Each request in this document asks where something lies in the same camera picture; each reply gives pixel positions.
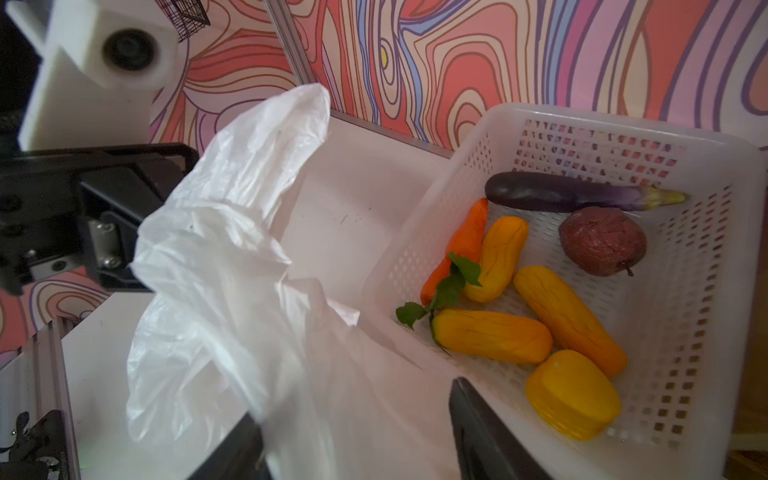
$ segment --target white plastic bag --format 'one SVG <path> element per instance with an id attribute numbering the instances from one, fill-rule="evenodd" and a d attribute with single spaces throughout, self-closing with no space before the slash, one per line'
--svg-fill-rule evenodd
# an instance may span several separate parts
<path id="1" fill-rule="evenodd" d="M 317 84 L 264 101 L 141 224 L 132 270 L 157 295 L 128 358 L 129 433 L 199 465 L 244 402 L 276 479 L 457 478 L 449 385 L 373 342 L 317 280 L 285 278 L 270 227 L 328 120 Z"/>

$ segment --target carrot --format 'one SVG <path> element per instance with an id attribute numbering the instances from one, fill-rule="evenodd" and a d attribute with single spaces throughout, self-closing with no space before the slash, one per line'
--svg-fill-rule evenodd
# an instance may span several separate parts
<path id="1" fill-rule="evenodd" d="M 451 274 L 451 260 L 448 253 L 453 252 L 460 257 L 466 257 L 478 263 L 482 250 L 482 237 L 485 233 L 485 223 L 488 221 L 488 199 L 481 198 L 469 209 L 464 223 L 453 233 L 448 246 L 445 248 L 445 257 L 435 268 L 432 275 L 422 287 L 422 305 L 427 306 L 435 296 L 437 284 Z"/>

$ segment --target white tabletop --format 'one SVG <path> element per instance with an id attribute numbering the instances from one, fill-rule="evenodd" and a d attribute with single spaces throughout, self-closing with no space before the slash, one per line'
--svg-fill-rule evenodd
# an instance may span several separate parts
<path id="1" fill-rule="evenodd" d="M 367 276 L 446 161 L 331 118 L 283 236 L 291 276 L 314 276 L 328 297 L 360 308 Z M 116 293 L 63 340 L 84 480 L 171 480 L 197 467 L 170 470 L 127 436 L 125 362 L 150 299 Z"/>

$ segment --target yellow vegetable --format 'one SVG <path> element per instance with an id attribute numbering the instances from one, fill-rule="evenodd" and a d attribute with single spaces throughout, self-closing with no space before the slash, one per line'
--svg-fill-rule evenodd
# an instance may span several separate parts
<path id="1" fill-rule="evenodd" d="M 446 349 L 502 362 L 543 362 L 552 349 L 543 323 L 505 313 L 444 309 L 432 321 L 432 334 Z"/>
<path id="2" fill-rule="evenodd" d="M 475 302 L 496 300 L 507 288 L 520 252 L 528 238 L 528 223 L 517 217 L 501 217 L 493 224 L 482 242 L 480 284 L 467 283 L 464 295 Z"/>
<path id="3" fill-rule="evenodd" d="M 624 370 L 627 354 L 555 272 L 527 266 L 517 272 L 514 283 L 560 347 L 585 355 L 609 378 Z"/>
<path id="4" fill-rule="evenodd" d="M 574 350 L 561 350 L 538 366 L 525 383 L 525 396 L 549 425 L 574 440 L 594 438 L 621 413 L 611 381 Z"/>

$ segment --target plastic basket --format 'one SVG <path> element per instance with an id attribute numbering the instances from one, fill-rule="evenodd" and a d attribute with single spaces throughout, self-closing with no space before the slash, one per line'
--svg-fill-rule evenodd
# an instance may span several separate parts
<path id="1" fill-rule="evenodd" d="M 612 184 L 681 190 L 682 205 L 641 212 L 649 247 L 634 277 L 602 278 L 563 253 L 567 214 L 491 204 L 528 221 L 518 268 L 545 265 L 570 284 L 629 355 L 614 384 L 622 414 L 600 436 L 575 442 L 541 420 L 525 398 L 532 366 L 435 347 L 425 320 L 415 331 L 395 308 L 418 301 L 486 180 L 540 171 Z M 468 377 L 555 478 L 720 478 L 735 407 L 756 274 L 766 189 L 760 152 L 725 134 L 568 108 L 503 104 L 488 111 L 446 164 L 371 273 L 364 320 L 436 375 Z M 493 303 L 466 303 L 536 318 L 510 286 Z"/>

